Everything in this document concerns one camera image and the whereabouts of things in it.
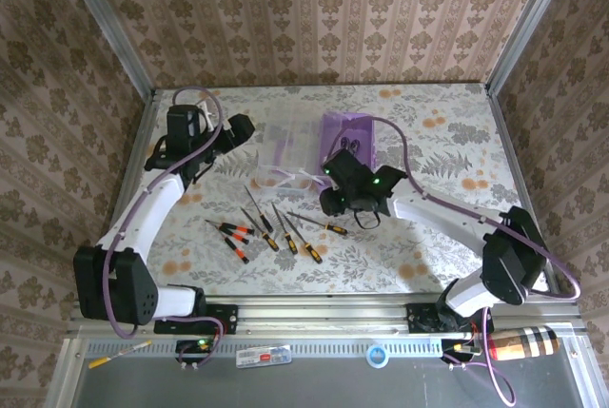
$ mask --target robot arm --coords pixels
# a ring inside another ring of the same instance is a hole
[[[210,168],[215,158],[246,142],[254,126],[245,115],[228,119],[229,129],[223,129],[211,145],[194,158],[168,173],[160,182],[159,174],[186,156],[200,150],[211,137],[210,124],[201,130],[196,106],[172,106],[167,112],[167,136],[157,143],[148,158],[142,186],[134,195],[123,215],[112,229],[93,247],[83,246],[74,256],[74,273],[83,316],[107,320],[102,295],[102,268],[108,250],[116,240],[110,260],[112,278],[108,281],[112,312],[117,321],[144,325],[154,319],[204,316],[206,301],[203,289],[191,286],[157,286],[147,270],[147,256],[169,210],[184,195],[190,185],[203,173],[201,165]],[[145,193],[145,198],[136,204]],[[124,235],[122,224],[128,223]]]
[[[500,222],[543,246],[529,213],[513,206],[507,213],[458,201],[438,191],[423,194],[407,181],[406,173],[389,166],[373,173],[347,150],[336,152],[324,163],[324,171],[337,188],[322,192],[320,201],[327,215],[351,210],[423,223],[463,243],[482,257],[482,268],[454,280],[436,304],[438,319],[449,329],[459,330],[484,307],[498,301],[519,305],[545,267],[546,259],[527,245],[511,238],[489,222]],[[428,200],[441,199],[443,204]],[[473,218],[460,210],[469,210]]]

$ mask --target screwdriver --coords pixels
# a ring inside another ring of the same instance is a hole
[[[254,234],[254,229],[250,229],[249,227],[243,227],[242,225],[236,225],[231,223],[216,223],[215,221],[206,220],[208,223],[215,225],[216,227],[223,227],[229,230],[238,230],[239,232],[243,232],[244,234]]]
[[[313,256],[313,259],[315,260],[316,263],[322,263],[322,257],[319,255],[319,253],[317,251],[315,251],[315,248],[313,248],[313,246],[311,245],[311,243],[307,242],[305,240],[305,237],[303,237],[301,235],[301,233],[298,231],[298,229],[296,228],[296,226],[294,224],[292,224],[292,221],[290,221],[286,215],[284,215],[285,218],[285,222],[289,224],[289,226],[292,228],[292,230],[294,231],[294,233],[296,235],[298,235],[299,239],[301,239],[304,242],[304,248],[309,252],[309,254],[311,256]]]
[[[277,246],[275,241],[273,239],[271,239],[270,236],[266,232],[263,231],[263,229],[258,225],[258,223],[256,223],[254,221],[254,219],[251,216],[249,216],[249,213],[247,213],[244,208],[241,208],[241,211],[243,211],[244,214],[247,216],[247,218],[251,221],[251,223],[254,224],[254,227],[256,227],[260,231],[260,233],[263,234],[263,239],[266,240],[266,242],[273,249],[273,251],[275,251],[275,252],[279,251],[279,246]]]
[[[207,223],[213,225],[215,228],[217,228],[220,232],[224,232],[225,234],[231,236],[233,239],[243,243],[243,244],[248,244],[249,240],[241,235],[241,234],[237,234],[236,232],[234,232],[233,230],[230,230],[222,225],[218,225],[218,223],[215,223],[213,221],[208,221],[206,220]]]
[[[295,216],[296,218],[300,218],[301,220],[307,221],[308,223],[314,223],[316,225],[320,225],[321,227],[325,228],[325,230],[331,230],[332,232],[335,232],[335,233],[337,233],[339,235],[346,235],[347,234],[346,229],[343,229],[342,227],[338,227],[337,225],[330,224],[330,223],[323,224],[323,223],[320,223],[318,221],[311,220],[310,218],[307,218],[306,216],[297,215],[296,213],[292,213],[291,211],[288,211],[287,214]]]
[[[272,205],[273,205],[273,210],[275,210],[275,214],[277,215],[277,219],[279,220],[279,224],[282,227],[282,229],[284,230],[284,236],[285,236],[285,239],[287,240],[287,244],[289,245],[289,250],[292,252],[292,254],[298,254],[298,248],[296,247],[296,244],[292,240],[292,236],[289,235],[289,232],[287,232],[287,229],[285,228],[284,222],[282,221],[282,217],[280,216],[279,211],[277,210],[277,207],[275,206],[275,204],[272,204]]]
[[[246,253],[244,253],[244,250],[238,248],[229,237],[225,237],[225,235],[220,231],[220,229],[217,230],[220,235],[222,235],[222,239],[226,242],[228,247],[232,249],[237,254],[237,256],[239,256],[239,259],[241,259],[244,263],[249,263],[249,259],[246,257]]]
[[[244,185],[244,188],[247,191],[247,194],[249,195],[249,198],[251,199],[251,201],[254,203],[254,206],[256,207],[256,209],[258,210],[258,213],[260,214],[260,220],[263,222],[263,224],[266,227],[266,230],[268,232],[272,232],[273,231],[273,226],[270,225],[270,222],[268,221],[268,219],[266,218],[265,214],[260,210],[260,207],[258,206],[258,204],[256,204],[256,201],[254,201],[254,197],[251,195],[251,192],[249,192],[249,189],[247,189],[247,186]]]

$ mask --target yellow screwdriver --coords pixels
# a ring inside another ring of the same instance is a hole
[[[133,352],[137,351],[138,349],[145,348],[147,346],[150,346],[151,344],[152,344],[152,340],[146,340],[142,343],[130,346],[129,348],[122,349],[113,356],[107,356],[105,358],[99,358],[99,359],[94,360],[93,362],[91,362],[88,365],[88,368],[99,367],[100,365],[103,365],[106,362],[110,362],[113,359],[120,358],[121,356],[124,356],[125,354],[133,353]]]
[[[319,223],[315,220],[311,220],[310,218],[307,218],[306,216],[303,215],[297,215],[296,213],[292,213],[291,211],[287,212],[288,215],[292,215],[296,218],[300,218],[303,221],[307,221],[308,223],[314,223],[316,225],[320,225],[321,227],[323,227],[325,230],[331,230],[332,232],[339,234],[339,235],[346,235],[346,229],[343,229],[342,227],[338,227],[337,225],[334,224],[323,224],[323,223]]]
[[[282,221],[282,217],[279,214],[279,210],[277,209],[275,204],[272,204],[272,205],[273,205],[273,210],[275,210],[275,214],[277,215],[277,220],[279,221],[280,226],[284,230],[284,236],[285,236],[285,240],[287,241],[287,245],[289,246],[289,250],[292,252],[292,254],[298,254],[298,249],[296,248],[296,244],[292,240],[292,236],[289,235],[289,232],[287,232],[287,229],[284,226],[284,222]]]
[[[301,233],[298,231],[298,229],[296,228],[296,226],[294,224],[292,224],[292,221],[290,221],[286,215],[284,215],[285,218],[285,222],[289,224],[289,226],[292,228],[292,230],[294,231],[294,233],[296,235],[298,235],[298,238],[301,239],[304,243],[304,248],[306,248],[306,250],[309,252],[309,254],[311,256],[313,256],[313,259],[315,260],[316,263],[322,263],[322,257],[319,255],[319,253],[317,251],[315,251],[315,248],[313,248],[313,246],[311,245],[311,243],[307,242],[305,240],[305,237],[303,237],[301,235]]]
[[[260,233],[263,234],[263,239],[266,240],[266,242],[273,249],[273,251],[275,251],[275,252],[279,251],[279,246],[277,246],[275,241],[270,238],[270,235],[268,235],[266,232],[263,231],[263,229],[258,225],[258,223],[256,223],[254,221],[254,219],[251,216],[249,216],[249,213],[247,213],[244,208],[241,208],[241,211],[243,211],[244,214],[247,216],[247,218],[251,221],[251,223],[254,224],[254,227],[256,227],[260,231]]]

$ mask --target striped object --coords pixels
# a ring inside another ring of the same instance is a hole
[[[549,327],[502,330],[488,337],[488,351],[494,360],[548,356],[559,350],[559,339]]]

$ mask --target gray floor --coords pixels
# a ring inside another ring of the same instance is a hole
[[[500,362],[518,407],[580,407],[564,352]],[[439,359],[393,359],[374,370],[363,359],[297,359],[291,364],[237,370],[213,359],[182,371],[173,359],[123,358],[84,372],[77,408],[370,408],[503,406],[484,369],[450,372]]]

